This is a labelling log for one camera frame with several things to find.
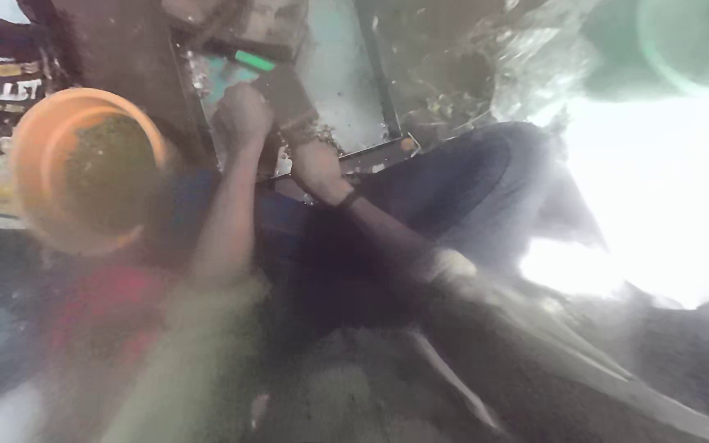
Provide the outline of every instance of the leg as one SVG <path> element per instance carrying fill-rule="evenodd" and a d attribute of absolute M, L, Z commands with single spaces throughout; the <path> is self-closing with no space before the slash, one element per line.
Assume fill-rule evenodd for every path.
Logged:
<path fill-rule="evenodd" d="M 359 190 L 479 266 L 509 273 L 546 196 L 554 149 L 536 126 L 489 126 L 370 176 Z"/>

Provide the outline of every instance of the black wristband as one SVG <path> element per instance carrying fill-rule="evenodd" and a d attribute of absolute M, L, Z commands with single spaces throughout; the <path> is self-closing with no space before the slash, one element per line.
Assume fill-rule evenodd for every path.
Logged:
<path fill-rule="evenodd" d="M 355 202 L 356 199 L 360 198 L 360 193 L 357 192 L 357 189 L 354 191 L 350 192 L 349 195 L 343 199 L 341 203 L 336 206 L 336 209 L 338 210 L 347 210 L 349 209 L 349 206 L 352 206 L 352 203 Z"/>

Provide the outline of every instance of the knee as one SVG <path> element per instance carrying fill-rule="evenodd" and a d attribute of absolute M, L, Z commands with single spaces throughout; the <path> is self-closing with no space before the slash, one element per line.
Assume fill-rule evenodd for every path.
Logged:
<path fill-rule="evenodd" d="M 509 153 L 505 180 L 541 182 L 549 176 L 562 143 L 531 123 L 507 122 L 479 129 L 476 137 L 498 139 Z"/>

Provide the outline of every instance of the man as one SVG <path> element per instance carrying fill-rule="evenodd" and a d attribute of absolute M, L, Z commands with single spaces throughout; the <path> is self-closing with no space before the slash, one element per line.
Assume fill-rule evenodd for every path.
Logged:
<path fill-rule="evenodd" d="M 223 181 L 188 278 L 167 303 L 168 332 L 102 441 L 709 438 L 707 418 L 647 391 L 492 277 L 507 274 L 520 252 L 550 173 L 547 139 L 532 126 L 470 133 L 359 187 L 342 178 L 329 146 L 298 147 L 295 177 L 335 208 L 321 219 L 353 229 L 309 228 L 317 262 L 344 257 L 312 274 L 313 284 L 296 286 L 329 289 L 322 292 L 334 300 L 306 307 L 330 317 L 363 307 L 344 299 L 363 295 L 345 285 L 363 288 L 353 277 L 363 269 L 336 270 L 355 255 L 378 263 L 367 272 L 381 274 L 398 317 L 411 321 L 381 333 L 333 334 L 287 362 L 265 356 L 269 288 L 254 268 L 254 185 L 272 111 L 245 84 L 230 88 L 222 105 L 233 132 Z M 326 255 L 347 243 L 340 237 L 372 247 L 364 256 L 356 245 Z M 327 270 L 329 285 L 317 278 Z M 387 301 L 367 300 L 364 311 Z"/>

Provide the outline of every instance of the hand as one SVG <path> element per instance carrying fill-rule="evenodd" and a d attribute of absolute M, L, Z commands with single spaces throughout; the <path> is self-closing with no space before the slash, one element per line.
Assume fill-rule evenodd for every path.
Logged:
<path fill-rule="evenodd" d="M 336 150 L 328 144 L 313 141 L 297 147 L 291 154 L 291 175 L 314 197 L 338 206 L 354 191 L 341 174 Z"/>
<path fill-rule="evenodd" d="M 229 149 L 261 149 L 272 129 L 272 107 L 255 87 L 238 83 L 228 87 L 218 102 L 218 113 L 229 130 Z"/>

